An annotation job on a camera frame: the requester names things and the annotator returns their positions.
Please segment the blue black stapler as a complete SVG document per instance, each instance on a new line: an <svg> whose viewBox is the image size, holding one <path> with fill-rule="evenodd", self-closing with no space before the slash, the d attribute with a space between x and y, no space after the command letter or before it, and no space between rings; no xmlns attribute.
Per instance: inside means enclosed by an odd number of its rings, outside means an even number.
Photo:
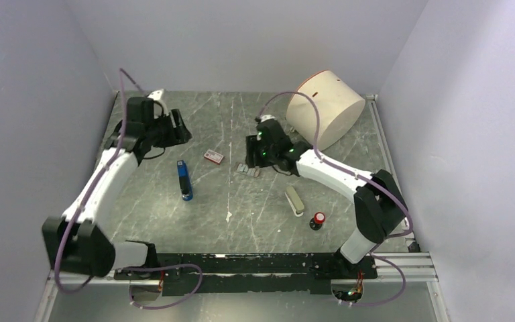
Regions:
<svg viewBox="0 0 515 322"><path fill-rule="evenodd" d="M193 191L190 182L190 175L188 173L188 167L185 161L177 161L177 172L182 200L190 201L193 198Z"/></svg>

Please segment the beige white stapler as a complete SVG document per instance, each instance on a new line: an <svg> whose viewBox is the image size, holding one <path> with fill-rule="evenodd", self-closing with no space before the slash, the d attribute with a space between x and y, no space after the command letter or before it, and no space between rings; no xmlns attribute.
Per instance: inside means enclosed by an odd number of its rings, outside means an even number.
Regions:
<svg viewBox="0 0 515 322"><path fill-rule="evenodd" d="M296 217L304 215L305 206L293 186L287 186L285 196L290 204L291 210Z"/></svg>

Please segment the red white staple box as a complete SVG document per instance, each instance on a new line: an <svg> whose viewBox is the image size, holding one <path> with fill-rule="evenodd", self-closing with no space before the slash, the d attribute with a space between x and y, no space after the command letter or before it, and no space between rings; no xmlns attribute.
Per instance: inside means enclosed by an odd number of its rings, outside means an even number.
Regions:
<svg viewBox="0 0 515 322"><path fill-rule="evenodd" d="M224 155L222 155L214 150L207 150L203 154L203 158L214 164L220 165L224 159Z"/></svg>

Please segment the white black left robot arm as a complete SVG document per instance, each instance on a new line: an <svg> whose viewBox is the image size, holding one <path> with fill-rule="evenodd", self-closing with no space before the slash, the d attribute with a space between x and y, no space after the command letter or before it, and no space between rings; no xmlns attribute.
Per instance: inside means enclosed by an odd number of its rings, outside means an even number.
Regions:
<svg viewBox="0 0 515 322"><path fill-rule="evenodd" d="M113 205L133 172L153 148L187 143L192 135L178 109L169 109L162 90L131 97L126 117L107 138L99 163L84 190L59 217L49 217L42 234L52 269L104 277L132 268L143 279L156 275L159 260L146 241L113 243L104 234Z"/></svg>

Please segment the grey staple strips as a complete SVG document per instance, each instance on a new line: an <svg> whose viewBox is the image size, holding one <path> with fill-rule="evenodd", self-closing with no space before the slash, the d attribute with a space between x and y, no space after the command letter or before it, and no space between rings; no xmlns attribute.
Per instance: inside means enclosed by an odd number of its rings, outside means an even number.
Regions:
<svg viewBox="0 0 515 322"><path fill-rule="evenodd" d="M259 168L251 168L245 163L238 162L235 166L235 171L246 176L257 178L260 175Z"/></svg>

